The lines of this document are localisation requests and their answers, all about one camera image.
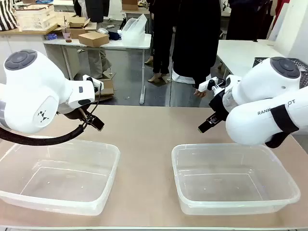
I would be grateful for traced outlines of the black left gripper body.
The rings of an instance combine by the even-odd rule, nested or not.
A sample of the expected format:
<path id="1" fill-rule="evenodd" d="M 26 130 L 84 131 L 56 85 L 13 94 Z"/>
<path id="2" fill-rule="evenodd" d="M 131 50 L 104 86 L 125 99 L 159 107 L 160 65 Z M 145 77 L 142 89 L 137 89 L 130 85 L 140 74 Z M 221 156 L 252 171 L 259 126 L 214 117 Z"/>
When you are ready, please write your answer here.
<path id="1" fill-rule="evenodd" d="M 76 120 L 76 119 L 85 120 L 85 118 L 89 114 L 89 112 L 87 111 L 88 108 L 89 105 L 84 105 L 76 109 L 71 108 L 68 105 L 59 105 L 57 113 L 63 114 L 64 116 L 66 116 L 68 119 L 71 120 Z"/>

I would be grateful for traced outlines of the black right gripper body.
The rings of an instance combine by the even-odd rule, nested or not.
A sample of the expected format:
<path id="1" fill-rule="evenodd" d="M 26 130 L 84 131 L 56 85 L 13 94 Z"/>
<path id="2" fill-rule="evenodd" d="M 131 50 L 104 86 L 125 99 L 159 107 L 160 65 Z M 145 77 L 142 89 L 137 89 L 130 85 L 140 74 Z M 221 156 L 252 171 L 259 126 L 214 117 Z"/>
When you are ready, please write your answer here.
<path id="1" fill-rule="evenodd" d="M 225 90 L 222 90 L 220 93 L 216 94 L 209 103 L 209 106 L 214 111 L 214 114 L 211 117 L 214 121 L 225 121 L 229 114 L 229 112 L 226 110 L 225 106 L 223 105 L 224 94 L 225 94 Z"/>

